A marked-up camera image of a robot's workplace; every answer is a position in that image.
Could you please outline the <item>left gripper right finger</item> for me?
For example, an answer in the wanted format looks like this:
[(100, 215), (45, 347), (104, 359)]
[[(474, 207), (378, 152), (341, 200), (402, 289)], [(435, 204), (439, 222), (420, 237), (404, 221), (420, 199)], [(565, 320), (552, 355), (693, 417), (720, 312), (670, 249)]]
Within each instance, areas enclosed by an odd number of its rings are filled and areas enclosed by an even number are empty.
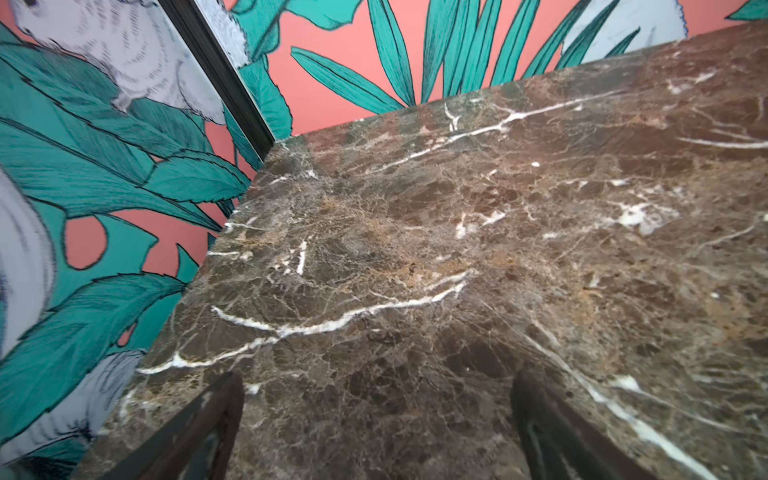
[(515, 375), (510, 403), (533, 479), (655, 477), (530, 372)]

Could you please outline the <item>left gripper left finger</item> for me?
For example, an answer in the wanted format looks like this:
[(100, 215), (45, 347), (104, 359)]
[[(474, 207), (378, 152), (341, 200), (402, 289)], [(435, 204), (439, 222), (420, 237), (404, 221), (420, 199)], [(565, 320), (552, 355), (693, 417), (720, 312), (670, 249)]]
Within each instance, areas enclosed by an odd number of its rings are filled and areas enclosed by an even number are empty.
[(235, 372), (219, 376), (104, 479), (223, 479), (245, 391)]

